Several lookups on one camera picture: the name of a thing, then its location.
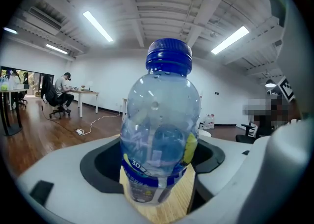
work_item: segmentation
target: fluorescent ceiling light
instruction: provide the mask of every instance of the fluorescent ceiling light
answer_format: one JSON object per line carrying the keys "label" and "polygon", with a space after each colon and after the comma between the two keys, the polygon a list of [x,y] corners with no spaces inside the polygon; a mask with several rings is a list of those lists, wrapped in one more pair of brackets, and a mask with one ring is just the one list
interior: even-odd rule
{"label": "fluorescent ceiling light", "polygon": [[218,54],[219,52],[223,51],[225,48],[229,47],[231,44],[235,43],[237,40],[241,39],[248,33],[249,31],[244,26],[242,26],[238,31],[230,35],[226,40],[220,43],[211,52],[215,55]]}
{"label": "fluorescent ceiling light", "polygon": [[273,87],[275,87],[276,85],[275,85],[275,83],[274,83],[273,80],[269,79],[269,80],[267,80],[265,86],[266,86],[267,88],[273,88]]}
{"label": "fluorescent ceiling light", "polygon": [[273,87],[276,87],[276,85],[275,85],[275,84],[265,84],[265,86],[266,86],[267,88],[273,88]]}
{"label": "fluorescent ceiling light", "polygon": [[104,28],[99,24],[99,22],[94,18],[94,16],[89,11],[83,13],[83,15],[99,31],[99,33],[101,33],[103,37],[106,38],[108,42],[113,41],[110,35],[104,30]]}
{"label": "fluorescent ceiling light", "polygon": [[9,28],[3,28],[5,31],[8,31],[8,32],[11,32],[11,33],[14,33],[14,34],[17,34],[17,32],[13,29],[9,29]]}
{"label": "fluorescent ceiling light", "polygon": [[68,52],[65,52],[65,51],[63,51],[63,50],[61,50],[61,49],[57,49],[56,47],[51,46],[51,45],[49,45],[49,44],[47,44],[46,47],[51,48],[51,49],[54,49],[54,50],[57,50],[57,51],[59,51],[59,52],[61,52],[61,53],[64,53],[64,54],[66,54],[66,55],[68,54]]}

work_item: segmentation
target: black chair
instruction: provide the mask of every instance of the black chair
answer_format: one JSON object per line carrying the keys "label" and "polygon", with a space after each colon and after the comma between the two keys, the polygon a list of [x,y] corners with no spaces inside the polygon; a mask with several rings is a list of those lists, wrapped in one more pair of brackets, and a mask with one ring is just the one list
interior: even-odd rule
{"label": "black chair", "polygon": [[70,112],[66,112],[63,108],[63,100],[56,98],[55,102],[48,102],[51,106],[56,107],[58,106],[57,110],[53,110],[52,113],[49,114],[49,118],[52,118],[52,115],[59,113],[59,119],[61,119],[61,113],[63,113],[63,115],[65,115],[65,113],[68,114],[68,116],[70,116]]}
{"label": "black chair", "polygon": [[23,105],[26,108],[27,107],[26,105],[28,102],[27,100],[23,99],[25,97],[25,94],[26,94],[26,91],[22,91],[18,94],[18,104]]}
{"label": "black chair", "polygon": [[235,140],[240,143],[251,143],[253,144],[256,139],[264,137],[264,136],[270,136],[273,133],[273,129],[270,127],[258,127],[256,130],[255,136],[253,135],[253,132],[250,130],[253,130],[257,126],[251,126],[251,124],[241,124],[246,128],[245,135],[236,135]]}
{"label": "black chair", "polygon": [[57,110],[54,110],[52,113],[49,114],[49,118],[52,118],[52,115],[59,113],[59,119],[61,119],[61,113],[65,115],[67,113],[70,116],[69,112],[66,112],[63,108],[63,99],[58,97],[55,88],[53,84],[51,83],[51,78],[49,75],[44,75],[43,77],[43,85],[42,85],[42,90],[41,90],[41,98],[43,99],[45,95],[45,98],[47,102],[53,106],[56,107],[58,106]]}

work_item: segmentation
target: white cable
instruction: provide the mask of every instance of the white cable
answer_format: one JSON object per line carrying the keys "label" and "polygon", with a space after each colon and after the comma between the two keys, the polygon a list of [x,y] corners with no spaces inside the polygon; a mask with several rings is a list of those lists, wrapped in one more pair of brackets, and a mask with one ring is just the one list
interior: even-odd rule
{"label": "white cable", "polygon": [[89,132],[87,132],[87,133],[84,133],[84,130],[83,130],[83,129],[77,129],[76,132],[77,132],[80,136],[84,136],[84,135],[86,135],[86,134],[92,132],[92,125],[93,125],[93,123],[95,123],[96,121],[98,121],[98,120],[100,120],[100,119],[103,119],[104,117],[117,117],[117,116],[120,116],[120,111],[119,111],[119,115],[116,115],[116,116],[103,116],[103,117],[100,117],[100,118],[96,119],[94,122],[92,122],[92,123],[90,124],[90,130],[89,130]]}

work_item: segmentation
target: black mount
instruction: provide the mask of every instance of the black mount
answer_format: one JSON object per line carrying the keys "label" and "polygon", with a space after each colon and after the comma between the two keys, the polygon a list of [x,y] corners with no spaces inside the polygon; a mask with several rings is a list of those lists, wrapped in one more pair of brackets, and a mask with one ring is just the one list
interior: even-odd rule
{"label": "black mount", "polygon": [[[198,174],[217,168],[225,159],[217,146],[198,140],[192,166],[195,170],[193,193],[187,214],[202,206],[213,195],[199,182]],[[80,171],[85,180],[98,191],[107,194],[123,194],[119,183],[121,169],[120,138],[88,152],[80,162]]]}

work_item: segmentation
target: blue bottle cap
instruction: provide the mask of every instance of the blue bottle cap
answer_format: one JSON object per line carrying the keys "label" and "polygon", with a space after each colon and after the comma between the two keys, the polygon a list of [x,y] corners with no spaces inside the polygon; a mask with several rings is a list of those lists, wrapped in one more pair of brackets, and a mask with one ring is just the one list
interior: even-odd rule
{"label": "blue bottle cap", "polygon": [[146,69],[156,63],[172,63],[186,68],[189,74],[192,70],[192,50],[184,42],[177,39],[160,39],[151,44],[146,58]]}

